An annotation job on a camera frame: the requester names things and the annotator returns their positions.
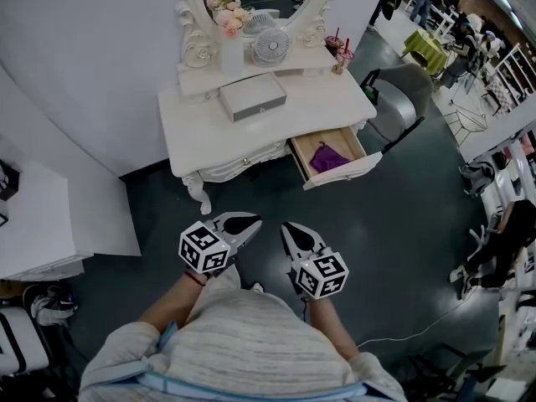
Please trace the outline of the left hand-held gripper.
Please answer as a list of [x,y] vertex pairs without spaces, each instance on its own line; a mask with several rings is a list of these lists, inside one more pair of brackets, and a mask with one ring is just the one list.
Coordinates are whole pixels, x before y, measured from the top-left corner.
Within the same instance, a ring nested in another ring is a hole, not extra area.
[[[214,220],[197,221],[180,234],[178,255],[198,274],[221,273],[262,226],[260,216],[250,212],[224,212]],[[228,231],[221,222],[227,220]]]

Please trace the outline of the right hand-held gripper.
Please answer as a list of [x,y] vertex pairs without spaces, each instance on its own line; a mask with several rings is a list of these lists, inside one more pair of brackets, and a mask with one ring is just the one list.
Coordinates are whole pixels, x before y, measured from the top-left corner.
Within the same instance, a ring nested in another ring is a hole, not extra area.
[[[330,247],[323,248],[324,241],[319,233],[302,224],[284,222],[281,238],[291,260],[291,282],[298,294],[320,300],[344,288],[349,269],[338,252]],[[300,253],[311,254],[305,259],[300,258]]]

